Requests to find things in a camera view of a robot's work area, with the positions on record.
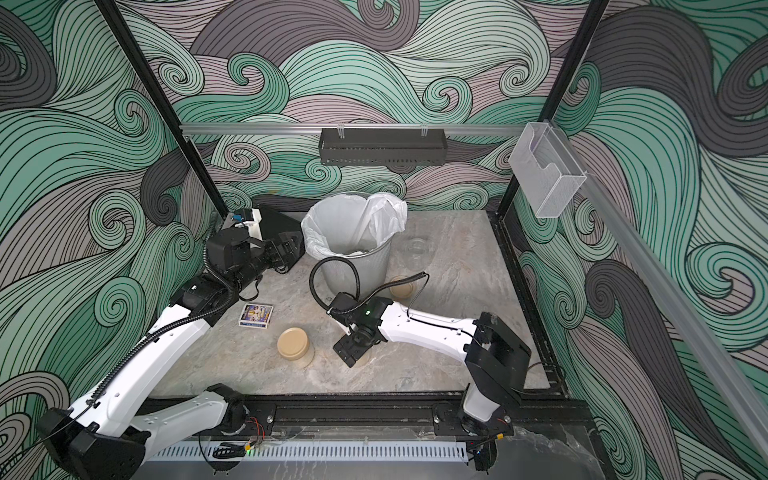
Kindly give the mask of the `beige jar lid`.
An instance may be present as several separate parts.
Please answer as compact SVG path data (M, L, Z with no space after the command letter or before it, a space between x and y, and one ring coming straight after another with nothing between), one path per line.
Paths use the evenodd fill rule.
M416 292L415 281L404 283L402 285L395 285L389 288L390 296L392 299L402 302L410 299Z

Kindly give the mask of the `clear plastic rice jar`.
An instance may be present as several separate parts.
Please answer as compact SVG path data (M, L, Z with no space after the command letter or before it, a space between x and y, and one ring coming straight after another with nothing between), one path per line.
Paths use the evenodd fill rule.
M404 242L405 252L409 255L421 257L429 253L429 241L425 237L412 236Z

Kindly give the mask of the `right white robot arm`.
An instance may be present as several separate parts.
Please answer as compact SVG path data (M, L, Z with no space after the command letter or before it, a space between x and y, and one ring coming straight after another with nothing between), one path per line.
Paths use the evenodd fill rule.
M486 435L493 422L522 402L531 349L492 313L449 318L385 297L357 301L346 292L337 294L325 311L344 328L334 351L348 367L381 342L415 345L463 363L471 382L458 418L471 435Z

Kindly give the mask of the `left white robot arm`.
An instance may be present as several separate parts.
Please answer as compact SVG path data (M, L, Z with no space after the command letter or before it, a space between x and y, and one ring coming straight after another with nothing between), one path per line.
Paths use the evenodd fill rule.
M171 297L148 333L87 394L50 408L37 431L54 463L80 479L128 479L157 452L196 433L238 435L244 397L224 384L147 415L138 411L159 381L264 271L285 273L304 253L300 227L265 227L254 238L229 227L206 243L205 268Z

